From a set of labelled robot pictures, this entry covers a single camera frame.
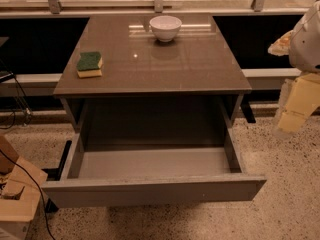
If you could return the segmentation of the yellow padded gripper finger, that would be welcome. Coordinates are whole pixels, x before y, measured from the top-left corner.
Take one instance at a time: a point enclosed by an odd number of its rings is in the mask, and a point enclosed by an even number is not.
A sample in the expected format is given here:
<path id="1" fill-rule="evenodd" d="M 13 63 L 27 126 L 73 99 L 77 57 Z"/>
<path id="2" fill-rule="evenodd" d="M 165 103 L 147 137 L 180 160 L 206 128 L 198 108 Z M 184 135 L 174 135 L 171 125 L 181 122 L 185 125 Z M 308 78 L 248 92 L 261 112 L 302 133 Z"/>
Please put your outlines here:
<path id="1" fill-rule="evenodd" d="M 320 75 L 308 73 L 294 80 L 286 79 L 281 87 L 278 105 L 274 132 L 277 135 L 293 135 L 320 107 Z"/>
<path id="2" fill-rule="evenodd" d="M 268 48 L 268 53 L 275 56 L 285 56 L 289 54 L 292 30 L 283 34 Z"/>

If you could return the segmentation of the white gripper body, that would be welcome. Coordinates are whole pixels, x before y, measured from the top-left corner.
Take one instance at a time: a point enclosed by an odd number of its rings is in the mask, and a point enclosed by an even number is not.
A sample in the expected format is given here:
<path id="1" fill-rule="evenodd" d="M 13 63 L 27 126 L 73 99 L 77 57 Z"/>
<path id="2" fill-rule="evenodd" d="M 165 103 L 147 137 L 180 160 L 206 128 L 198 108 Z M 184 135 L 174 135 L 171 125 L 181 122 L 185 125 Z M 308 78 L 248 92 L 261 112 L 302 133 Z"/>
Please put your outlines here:
<path id="1" fill-rule="evenodd" d="M 289 61 L 303 71 L 320 73 L 320 0 L 316 0 L 293 28 Z"/>

